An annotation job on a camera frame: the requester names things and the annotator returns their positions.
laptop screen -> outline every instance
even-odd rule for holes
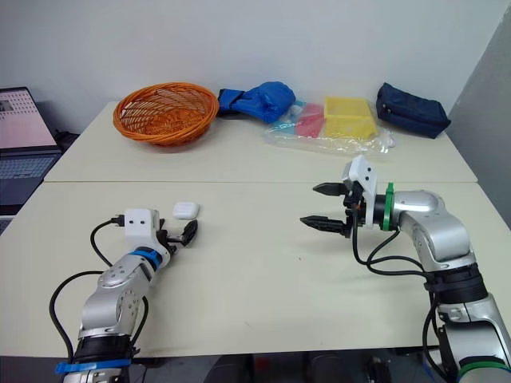
[[[28,89],[0,89],[0,149],[55,145]]]

white table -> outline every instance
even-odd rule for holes
[[[53,167],[46,181],[325,182],[340,177],[350,156],[266,144],[266,125],[216,119],[200,140],[159,148],[124,138],[112,123],[111,102]],[[371,159],[381,181],[476,182],[443,133],[431,140],[396,132],[396,147]]]
[[[353,259],[348,240],[301,224],[299,217],[313,213],[342,216],[340,200],[314,193],[312,186],[44,183],[0,237],[0,354],[64,356],[48,301],[67,276],[104,269],[89,245],[91,229],[126,207],[153,207],[169,218],[183,199],[201,203],[200,231],[150,291],[142,356],[420,345],[428,309],[422,280],[370,274]],[[437,192],[465,223],[486,285],[511,328],[511,234],[479,186],[395,188]],[[175,231],[183,226],[168,222]],[[123,236],[119,227],[98,234],[108,258],[130,250]],[[362,232],[362,254],[387,236]],[[415,251],[400,235],[384,254]],[[96,276],[76,281],[57,302],[73,341],[95,284]]]

clear plastic bag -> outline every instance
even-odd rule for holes
[[[325,136],[322,105],[296,101],[278,121],[263,133],[269,144],[313,152],[345,155],[385,154],[395,146],[392,133],[378,126],[378,133],[367,140]]]

blue ring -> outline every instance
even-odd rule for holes
[[[131,365],[129,359],[114,359],[112,361],[93,361],[90,363],[69,364],[60,362],[55,368],[55,373],[80,373],[91,369],[115,369],[117,367],[126,367]]]
[[[143,250],[135,250],[130,253],[131,255],[140,255],[144,258],[150,259],[154,262],[156,265],[156,268],[160,267],[161,262],[158,260],[158,253],[156,250],[151,251],[148,253],[147,251]]]

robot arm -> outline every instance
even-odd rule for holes
[[[176,252],[171,243],[186,246],[197,230],[194,220],[182,235],[169,238],[163,222],[158,211],[125,212],[125,236],[134,250],[101,274],[96,291],[85,302],[72,363],[57,366],[65,383],[128,381],[126,368],[135,354],[137,335],[132,334],[141,301],[155,274]]]
[[[511,382],[511,339],[493,296],[477,268],[468,233],[445,208],[442,198],[429,191],[376,194],[377,176],[363,156],[343,173],[341,184],[321,184],[317,192],[344,195],[347,221],[321,216],[302,218],[321,231],[351,236],[353,215],[359,226],[407,233],[426,273],[426,289],[444,322],[438,329],[444,376],[448,381]]]

